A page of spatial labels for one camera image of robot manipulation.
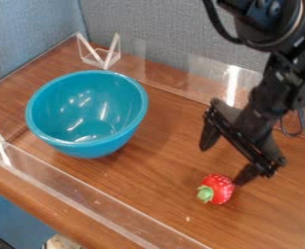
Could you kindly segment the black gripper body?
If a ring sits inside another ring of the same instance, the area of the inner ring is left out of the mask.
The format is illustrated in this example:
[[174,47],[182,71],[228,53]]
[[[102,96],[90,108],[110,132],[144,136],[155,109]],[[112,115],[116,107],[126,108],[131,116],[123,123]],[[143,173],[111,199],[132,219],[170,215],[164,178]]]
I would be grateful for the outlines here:
[[228,106],[220,99],[210,101],[210,108],[203,118],[212,120],[215,127],[248,163],[258,163],[261,168],[259,176],[272,177],[285,165],[285,158],[272,135],[276,119],[263,117],[247,103],[242,110]]

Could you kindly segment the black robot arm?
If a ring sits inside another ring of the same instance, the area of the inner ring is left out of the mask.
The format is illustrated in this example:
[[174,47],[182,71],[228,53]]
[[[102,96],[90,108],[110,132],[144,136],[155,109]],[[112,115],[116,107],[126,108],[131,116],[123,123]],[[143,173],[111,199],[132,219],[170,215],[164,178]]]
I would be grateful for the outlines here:
[[272,128],[293,111],[305,114],[305,0],[202,0],[220,36],[269,55],[263,78],[236,109],[215,98],[204,112],[199,149],[224,138],[248,163],[232,183],[272,177],[285,158]]

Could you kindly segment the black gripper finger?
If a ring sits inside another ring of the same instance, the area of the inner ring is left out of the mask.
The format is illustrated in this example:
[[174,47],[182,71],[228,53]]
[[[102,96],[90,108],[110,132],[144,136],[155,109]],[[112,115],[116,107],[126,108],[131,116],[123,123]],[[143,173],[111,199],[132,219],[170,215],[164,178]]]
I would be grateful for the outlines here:
[[235,186],[243,186],[251,180],[254,180],[261,173],[261,168],[258,163],[247,163],[242,170],[238,172],[236,176],[232,179]]
[[212,120],[208,117],[203,118],[203,128],[199,139],[199,149],[207,151],[218,142],[220,138],[220,132],[215,127]]

